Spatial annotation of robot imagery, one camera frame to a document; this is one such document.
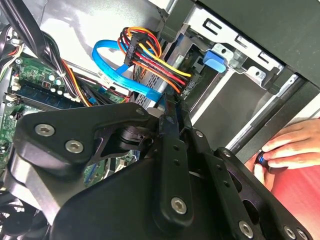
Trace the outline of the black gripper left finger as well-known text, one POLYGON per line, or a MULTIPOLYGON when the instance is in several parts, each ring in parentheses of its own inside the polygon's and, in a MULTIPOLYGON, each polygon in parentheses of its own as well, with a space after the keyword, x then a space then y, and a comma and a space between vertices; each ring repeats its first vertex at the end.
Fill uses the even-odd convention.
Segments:
POLYGON ((51 225, 63 205, 79 193, 85 168, 137 149, 159 162, 154 217, 158 225, 188 227, 194 217, 187 147, 192 143, 190 116, 171 96, 160 99, 156 117, 129 102, 38 112, 16 125, 10 154, 11 171, 51 225))

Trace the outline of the person hand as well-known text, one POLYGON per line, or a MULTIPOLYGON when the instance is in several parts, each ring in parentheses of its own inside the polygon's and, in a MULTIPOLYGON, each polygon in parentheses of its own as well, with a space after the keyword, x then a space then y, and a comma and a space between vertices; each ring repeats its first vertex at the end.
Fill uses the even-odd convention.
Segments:
POLYGON ((280 130, 263 147, 263 158, 270 168, 287 168, 289 170, 311 168, 313 171, 303 176, 293 176, 303 187, 309 186, 317 191, 320 186, 320 120, 311 119, 292 124, 280 130))

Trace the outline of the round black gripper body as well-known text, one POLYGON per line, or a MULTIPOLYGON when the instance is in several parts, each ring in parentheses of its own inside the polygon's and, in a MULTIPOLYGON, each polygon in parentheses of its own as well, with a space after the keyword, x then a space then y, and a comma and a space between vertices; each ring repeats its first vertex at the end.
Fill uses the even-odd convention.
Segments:
POLYGON ((217 201, 206 182, 190 175, 194 218, 175 233, 164 233, 153 219, 155 161, 137 162, 78 193, 59 210, 52 240, 231 240, 217 201))

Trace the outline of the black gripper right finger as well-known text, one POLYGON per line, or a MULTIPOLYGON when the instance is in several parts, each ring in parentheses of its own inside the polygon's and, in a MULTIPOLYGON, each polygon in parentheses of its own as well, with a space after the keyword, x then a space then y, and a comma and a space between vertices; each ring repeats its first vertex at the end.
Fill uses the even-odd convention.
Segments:
POLYGON ((177 103, 181 135, 191 154, 190 167, 199 172, 203 191, 199 204, 212 218, 221 240, 311 240, 307 229, 229 150, 213 151, 197 134, 183 101, 177 103))

